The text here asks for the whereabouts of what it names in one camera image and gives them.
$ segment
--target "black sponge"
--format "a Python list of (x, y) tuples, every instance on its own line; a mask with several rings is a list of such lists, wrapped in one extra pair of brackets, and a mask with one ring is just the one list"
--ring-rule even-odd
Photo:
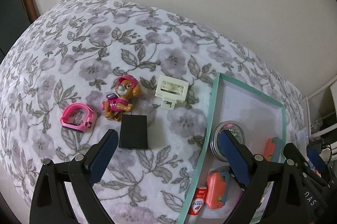
[(144, 115), (123, 115), (119, 147), (129, 150), (148, 150), (147, 118)]

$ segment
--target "tin lid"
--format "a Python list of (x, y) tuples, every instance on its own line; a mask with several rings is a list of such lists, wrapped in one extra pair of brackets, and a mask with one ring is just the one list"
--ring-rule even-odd
[(213, 155), (220, 161), (227, 162), (224, 153), (220, 149), (219, 135), (223, 130), (229, 130), (240, 144), (245, 144), (245, 134), (236, 121), (224, 121), (218, 124), (211, 133), (210, 146)]

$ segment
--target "pink watch band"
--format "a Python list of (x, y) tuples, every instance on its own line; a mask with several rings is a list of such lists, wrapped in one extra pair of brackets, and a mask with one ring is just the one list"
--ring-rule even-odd
[[(85, 118), (84, 122), (80, 125), (69, 123), (69, 118), (71, 114), (77, 109), (85, 109), (88, 111), (87, 117)], [(95, 121), (96, 121), (96, 116), (95, 116), (94, 111), (83, 103), (73, 103), (73, 104), (68, 105), (63, 110), (62, 117), (60, 119), (61, 125), (63, 127), (71, 129), (71, 130), (75, 130), (81, 133), (85, 132), (88, 129), (91, 129)]]

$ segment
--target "orange toy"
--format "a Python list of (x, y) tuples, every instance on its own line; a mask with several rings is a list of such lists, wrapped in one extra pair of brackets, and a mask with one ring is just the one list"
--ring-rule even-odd
[(263, 157), (267, 161), (277, 162), (280, 156), (281, 141), (278, 137), (269, 138), (266, 143), (265, 152)]
[(227, 199), (230, 174), (228, 172), (210, 172), (207, 177), (206, 207), (208, 209), (222, 208)]
[(115, 93), (107, 95), (107, 101), (102, 102), (101, 110), (104, 110), (104, 116), (108, 120), (120, 121), (122, 114), (131, 112), (134, 108), (134, 105), (129, 103), (129, 100), (140, 96), (142, 89), (138, 80), (131, 75), (121, 76), (117, 81)]

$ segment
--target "blue object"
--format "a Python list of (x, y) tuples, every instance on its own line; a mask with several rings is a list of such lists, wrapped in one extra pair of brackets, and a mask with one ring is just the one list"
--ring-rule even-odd
[(111, 134), (105, 140), (104, 145), (97, 153), (90, 165), (90, 176), (88, 182), (92, 187), (95, 183), (100, 182), (107, 166), (118, 146), (118, 133), (111, 130)]
[(307, 156), (320, 174), (327, 170), (326, 163), (315, 150), (307, 151)]
[(228, 195), (228, 189), (230, 187), (230, 173), (229, 172), (220, 172), (220, 176), (224, 176), (225, 181), (226, 181), (225, 194), (222, 196), (222, 199), (221, 199), (221, 202), (223, 203), (223, 205), (225, 205), (226, 200), (227, 200), (227, 195)]
[(248, 164), (225, 131), (219, 135), (219, 145), (238, 181), (248, 187), (250, 182)]

